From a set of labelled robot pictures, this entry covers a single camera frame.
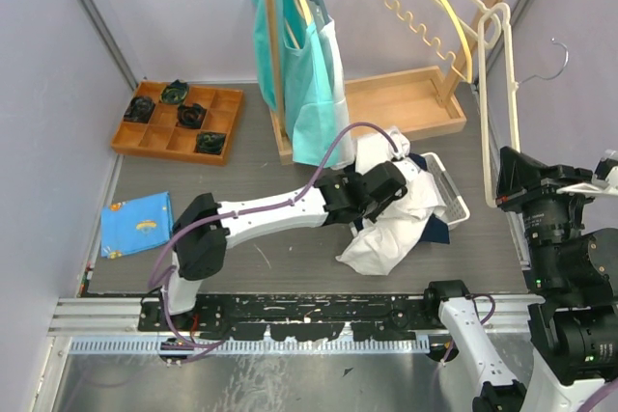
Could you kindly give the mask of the navy t shirt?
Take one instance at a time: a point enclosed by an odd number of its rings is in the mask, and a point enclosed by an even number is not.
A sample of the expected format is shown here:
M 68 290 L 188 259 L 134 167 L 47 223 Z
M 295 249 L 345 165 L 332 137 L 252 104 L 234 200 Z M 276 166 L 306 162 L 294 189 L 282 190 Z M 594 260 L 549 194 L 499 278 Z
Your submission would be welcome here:
M 412 153 L 408 156 L 421 170 L 428 170 L 428 162 L 422 155 Z M 423 233 L 419 239 L 420 242 L 449 244 L 450 234 L 448 226 L 435 214 L 429 217 L 428 222 L 425 225 Z

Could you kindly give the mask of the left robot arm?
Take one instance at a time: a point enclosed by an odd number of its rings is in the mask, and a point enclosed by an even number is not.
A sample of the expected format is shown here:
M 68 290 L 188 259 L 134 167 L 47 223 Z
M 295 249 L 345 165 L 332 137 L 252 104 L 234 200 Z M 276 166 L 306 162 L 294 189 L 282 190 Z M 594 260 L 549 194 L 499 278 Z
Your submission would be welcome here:
M 376 220 L 407 193 L 416 168 L 407 159 L 385 161 L 364 174 L 328 174 L 280 195 L 245 202 L 217 202 L 211 193 L 194 199 L 172 230 L 171 276 L 159 320 L 182 331 L 193 319 L 203 281 L 218 273 L 226 252 L 248 240 L 292 229 Z

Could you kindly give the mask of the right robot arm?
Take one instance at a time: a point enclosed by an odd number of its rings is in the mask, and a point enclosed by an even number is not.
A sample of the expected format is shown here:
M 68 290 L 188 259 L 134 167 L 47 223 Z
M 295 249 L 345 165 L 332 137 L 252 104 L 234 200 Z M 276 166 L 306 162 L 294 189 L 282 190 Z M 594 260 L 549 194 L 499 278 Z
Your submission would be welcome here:
M 617 194 L 617 153 L 594 171 L 547 165 L 511 147 L 499 153 L 493 206 L 522 218 L 530 268 L 533 372 L 523 384 L 489 340 L 461 280 L 434 281 L 423 315 L 446 328 L 476 382 L 475 411 L 591 411 L 617 389 L 617 231 L 583 230 L 583 209 Z

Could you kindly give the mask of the white t shirt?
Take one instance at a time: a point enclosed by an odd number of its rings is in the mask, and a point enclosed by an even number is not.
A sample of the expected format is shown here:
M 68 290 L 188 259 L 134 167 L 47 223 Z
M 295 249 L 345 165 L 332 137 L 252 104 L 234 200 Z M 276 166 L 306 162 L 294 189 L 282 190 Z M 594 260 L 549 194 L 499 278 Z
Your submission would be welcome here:
M 393 202 L 372 222 L 367 221 L 336 260 L 361 275 L 386 276 L 419 242 L 430 218 L 446 205 L 432 174 L 409 158 L 410 141 L 398 127 L 359 137 L 355 171 L 364 175 L 384 161 L 394 161 L 403 170 L 407 193 Z

